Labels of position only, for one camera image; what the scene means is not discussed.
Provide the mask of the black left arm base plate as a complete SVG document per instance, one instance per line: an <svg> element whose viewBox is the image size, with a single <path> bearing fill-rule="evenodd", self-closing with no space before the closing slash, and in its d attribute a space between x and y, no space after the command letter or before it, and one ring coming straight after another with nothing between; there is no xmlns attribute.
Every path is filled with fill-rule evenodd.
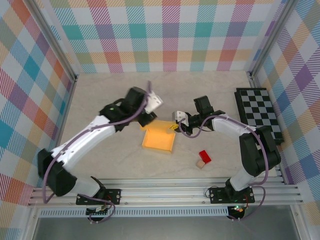
<svg viewBox="0 0 320 240"><path fill-rule="evenodd" d="M121 189L100 189L94 196L88 197L83 194L78 194L76 198L76 205L102 205L107 202L112 202L114 205L119 205L121 200Z"/></svg>

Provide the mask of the black and grey checkerboard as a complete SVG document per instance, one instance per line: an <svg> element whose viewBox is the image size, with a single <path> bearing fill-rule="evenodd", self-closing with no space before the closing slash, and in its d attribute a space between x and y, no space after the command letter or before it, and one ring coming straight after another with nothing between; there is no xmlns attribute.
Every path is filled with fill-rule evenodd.
<svg viewBox="0 0 320 240"><path fill-rule="evenodd" d="M235 100L240 121L260 128L267 126L276 145L281 145L284 138L266 88L237 88Z"/></svg>

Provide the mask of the aluminium frame post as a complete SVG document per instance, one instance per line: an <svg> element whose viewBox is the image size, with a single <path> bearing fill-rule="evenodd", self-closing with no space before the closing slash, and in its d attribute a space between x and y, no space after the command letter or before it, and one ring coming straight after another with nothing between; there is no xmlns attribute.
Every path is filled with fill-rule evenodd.
<svg viewBox="0 0 320 240"><path fill-rule="evenodd" d="M265 62L298 2L299 0L274 0L267 12L259 36L253 45L252 53L244 67L252 87L255 86L255 75Z"/></svg>
<svg viewBox="0 0 320 240"><path fill-rule="evenodd" d="M69 63L67 57L65 56L57 38L55 37L50 25L48 24L46 18L41 12L41 9L36 3L36 0L23 0L26 7L30 11L31 15L38 24L42 34L46 38L47 42L53 49L53 52L56 54L57 59L60 61L63 69L67 72L68 76L73 80L74 83L77 82L77 74L72 69L71 64Z"/></svg>

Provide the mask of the red block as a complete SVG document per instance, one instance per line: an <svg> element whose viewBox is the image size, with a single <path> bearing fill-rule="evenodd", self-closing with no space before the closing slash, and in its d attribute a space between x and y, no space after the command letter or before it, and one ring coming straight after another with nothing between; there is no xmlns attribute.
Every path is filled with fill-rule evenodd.
<svg viewBox="0 0 320 240"><path fill-rule="evenodd" d="M212 161L212 159L205 150L200 151L199 156L205 164L208 164Z"/></svg>

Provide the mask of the small controller circuit board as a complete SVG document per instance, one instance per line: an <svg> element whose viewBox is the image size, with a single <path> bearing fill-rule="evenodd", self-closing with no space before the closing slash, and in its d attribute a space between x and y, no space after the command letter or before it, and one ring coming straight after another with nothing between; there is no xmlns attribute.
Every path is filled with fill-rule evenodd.
<svg viewBox="0 0 320 240"><path fill-rule="evenodd" d="M85 210L85 215L89 216L89 215L93 215L93 216L101 216L101 217L105 217L110 213L110 206L97 206L97 207L88 207Z"/></svg>
<svg viewBox="0 0 320 240"><path fill-rule="evenodd" d="M228 214L229 214L230 216L244 215L246 209L247 209L247 207L246 207L246 206L243 206L243 205L229 206L229 207L228 207Z"/></svg>

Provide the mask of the aluminium side rail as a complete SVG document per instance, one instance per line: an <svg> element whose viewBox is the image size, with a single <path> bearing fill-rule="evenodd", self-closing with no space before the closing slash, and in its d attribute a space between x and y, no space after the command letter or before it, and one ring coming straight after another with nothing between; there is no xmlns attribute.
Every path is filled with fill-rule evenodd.
<svg viewBox="0 0 320 240"><path fill-rule="evenodd" d="M61 144L62 136L63 136L64 129L65 129L65 126L66 126L68 114L69 114L69 111L70 111L70 107L71 107L71 104L72 104L72 100L73 100L73 96L74 96L74 93L75 93L75 90L76 90L78 79L79 79L79 75L76 75L75 76L75 80L73 81L73 83L71 85L71 88L70 88L69 97L67 99L67 102L66 102L66 105L65 105L65 108L64 108L64 112L63 112L63 118L61 119L60 128L57 131L55 141L52 144L52 146L50 147L50 150L52 150L53 148L58 147Z"/></svg>
<svg viewBox="0 0 320 240"><path fill-rule="evenodd" d="M281 181L286 185L287 184L286 175L285 175L285 172L283 170L282 160L280 160L280 163L278 165L276 165L274 167L274 169L275 169L277 177L281 178Z"/></svg>

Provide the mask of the yellow paper box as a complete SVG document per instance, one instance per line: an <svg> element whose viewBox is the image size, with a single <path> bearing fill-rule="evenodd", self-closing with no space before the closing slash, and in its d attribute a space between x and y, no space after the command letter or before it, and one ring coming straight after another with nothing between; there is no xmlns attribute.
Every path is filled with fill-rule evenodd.
<svg viewBox="0 0 320 240"><path fill-rule="evenodd" d="M171 154L174 147L176 132L170 130L173 121L154 120L150 124L140 127L145 132L142 147L145 149Z"/></svg>

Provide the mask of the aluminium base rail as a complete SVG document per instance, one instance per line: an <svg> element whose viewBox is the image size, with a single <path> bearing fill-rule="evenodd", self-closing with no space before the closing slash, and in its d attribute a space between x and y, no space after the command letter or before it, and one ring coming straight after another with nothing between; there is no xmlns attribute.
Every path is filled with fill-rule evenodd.
<svg viewBox="0 0 320 240"><path fill-rule="evenodd" d="M121 207L191 207L208 206L205 196L211 186L223 187L226 178L173 178L173 179L103 179L110 189L121 189ZM262 188L253 189L254 205L299 205L303 197L296 185L282 182L280 177L269 177Z"/></svg>

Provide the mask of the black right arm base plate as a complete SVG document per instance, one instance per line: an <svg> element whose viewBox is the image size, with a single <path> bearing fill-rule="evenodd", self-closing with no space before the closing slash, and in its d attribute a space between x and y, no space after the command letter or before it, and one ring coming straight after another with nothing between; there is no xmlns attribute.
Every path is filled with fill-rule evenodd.
<svg viewBox="0 0 320 240"><path fill-rule="evenodd" d="M254 193L250 187L231 192L228 192L225 187L211 187L209 189L209 199L211 204L255 203Z"/></svg>

